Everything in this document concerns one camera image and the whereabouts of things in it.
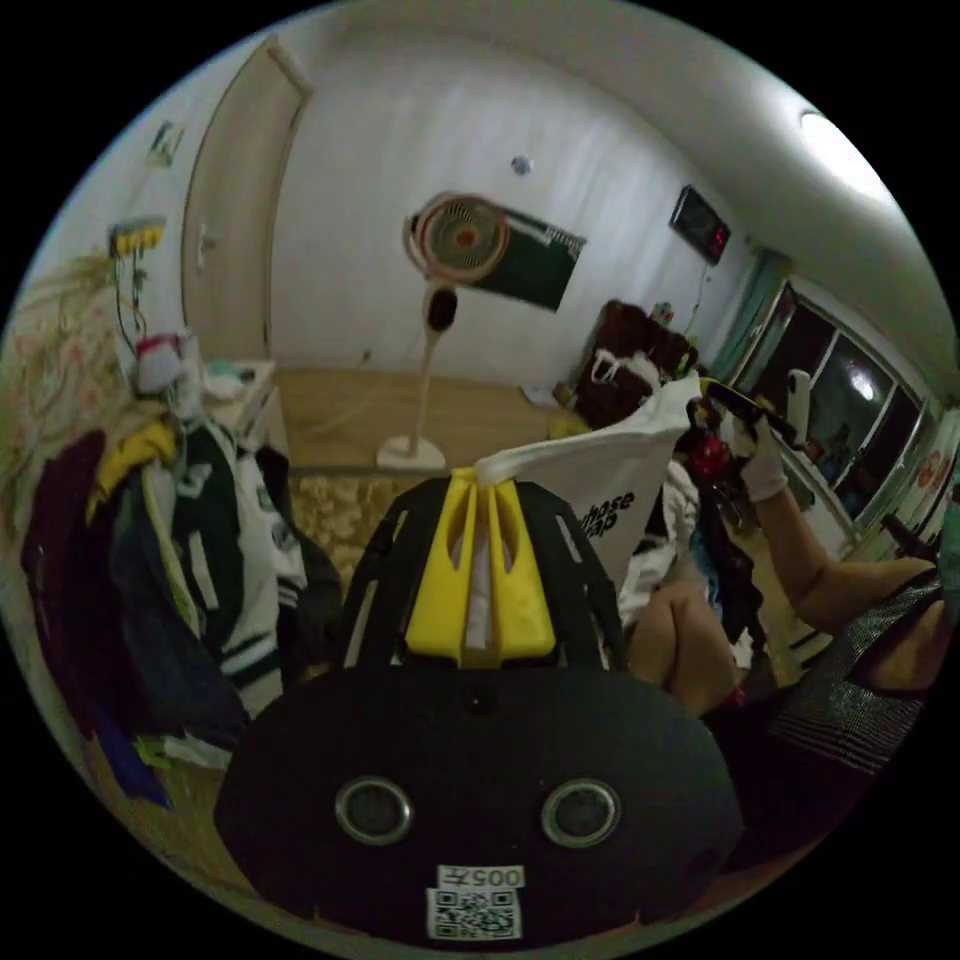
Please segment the person's right hand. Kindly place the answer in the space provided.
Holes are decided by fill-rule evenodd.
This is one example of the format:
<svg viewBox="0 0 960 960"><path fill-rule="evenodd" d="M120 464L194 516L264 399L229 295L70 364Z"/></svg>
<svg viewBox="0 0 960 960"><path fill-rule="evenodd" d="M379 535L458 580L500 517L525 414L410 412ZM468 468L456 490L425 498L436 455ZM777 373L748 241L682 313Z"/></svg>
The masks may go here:
<svg viewBox="0 0 960 960"><path fill-rule="evenodd" d="M739 465L739 473L750 501L757 505L787 489L780 446L766 417L749 424L733 420L730 451Z"/></svg>

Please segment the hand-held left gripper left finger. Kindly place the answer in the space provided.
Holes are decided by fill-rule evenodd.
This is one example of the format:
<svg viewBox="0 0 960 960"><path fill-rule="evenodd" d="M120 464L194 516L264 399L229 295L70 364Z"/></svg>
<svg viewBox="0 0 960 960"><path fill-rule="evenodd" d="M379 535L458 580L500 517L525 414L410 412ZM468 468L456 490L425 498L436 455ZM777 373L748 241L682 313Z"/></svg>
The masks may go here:
<svg viewBox="0 0 960 960"><path fill-rule="evenodd" d="M462 665L475 533L475 472L458 468L449 477L408 621L411 654Z"/></svg>

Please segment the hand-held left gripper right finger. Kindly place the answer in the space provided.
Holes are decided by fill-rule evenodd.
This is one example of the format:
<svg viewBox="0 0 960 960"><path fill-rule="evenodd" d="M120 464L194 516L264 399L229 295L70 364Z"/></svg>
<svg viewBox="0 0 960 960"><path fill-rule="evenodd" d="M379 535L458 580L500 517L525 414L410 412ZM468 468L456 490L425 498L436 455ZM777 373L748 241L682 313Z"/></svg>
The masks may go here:
<svg viewBox="0 0 960 960"><path fill-rule="evenodd" d="M490 630L499 664L545 660L556 639L517 484L488 489Z"/></svg>

